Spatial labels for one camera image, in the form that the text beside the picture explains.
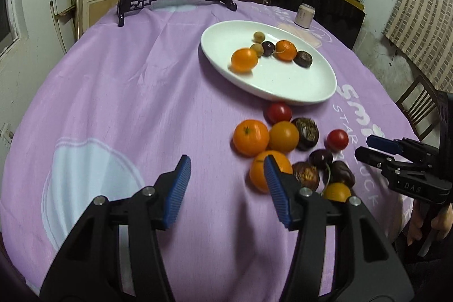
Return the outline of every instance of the white oval plate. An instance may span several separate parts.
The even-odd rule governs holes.
[[[261,57],[250,74],[235,74],[229,70],[232,54],[253,44],[253,34],[262,31],[266,41],[274,44],[289,40],[297,50],[313,57],[310,68],[294,62],[282,62],[275,57]],[[201,36],[201,47],[214,68],[241,89],[271,101],[293,105],[320,103],[329,99],[337,87],[337,78],[329,62],[302,39],[278,29],[252,21],[225,21],[208,27]]]

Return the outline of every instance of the red cherry tomato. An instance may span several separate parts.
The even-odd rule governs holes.
[[[293,113],[285,103],[272,103],[266,110],[266,118],[270,123],[276,124],[282,121],[291,121]]]
[[[335,129],[327,136],[327,146],[332,151],[344,150],[349,144],[349,137],[342,129]]]

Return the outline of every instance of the dried fruit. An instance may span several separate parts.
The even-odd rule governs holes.
[[[319,172],[308,162],[298,162],[293,164],[293,174],[300,182],[302,187],[316,191],[319,186]]]
[[[353,188],[356,184],[356,177],[348,168],[345,162],[337,160],[330,165],[330,182],[331,183],[344,183],[349,188]]]
[[[261,46],[263,47],[264,50],[263,53],[264,57],[270,57],[272,53],[275,51],[275,45],[270,41],[265,41],[264,43],[261,44]]]
[[[331,165],[334,161],[334,155],[325,149],[313,151],[309,156],[309,162],[319,170],[325,170],[327,165]]]
[[[275,45],[275,56],[281,61],[290,62],[297,54],[295,45],[288,40],[280,40]]]
[[[307,52],[297,52],[294,63],[303,68],[309,68],[313,63],[313,57]]]
[[[255,43],[253,44],[250,49],[254,50],[255,52],[257,52],[257,56],[258,58],[261,57],[264,53],[264,49],[263,49],[263,46],[261,44],[258,44],[258,43]]]
[[[314,147],[319,140],[319,130],[316,123],[310,118],[296,118],[291,122],[299,131],[299,143],[297,148],[307,151]]]
[[[261,31],[257,31],[255,32],[255,34],[253,34],[253,41],[255,43],[262,43],[264,40],[266,40],[266,35],[261,32]]]

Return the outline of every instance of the screw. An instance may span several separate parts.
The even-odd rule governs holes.
[[[354,206],[359,206],[362,201],[357,196],[352,196],[349,198],[349,203]]]
[[[156,193],[156,189],[152,186],[145,187],[142,189],[142,194],[145,196],[152,196]]]
[[[299,190],[299,195],[303,197],[310,197],[313,194],[313,191],[307,187],[303,187]]]
[[[96,197],[94,200],[93,200],[93,204],[95,205],[102,205],[105,203],[107,199],[105,198],[105,196],[98,196]]]

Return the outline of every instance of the curtain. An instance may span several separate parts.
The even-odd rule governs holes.
[[[453,93],[453,0],[397,0],[384,34],[431,83]]]

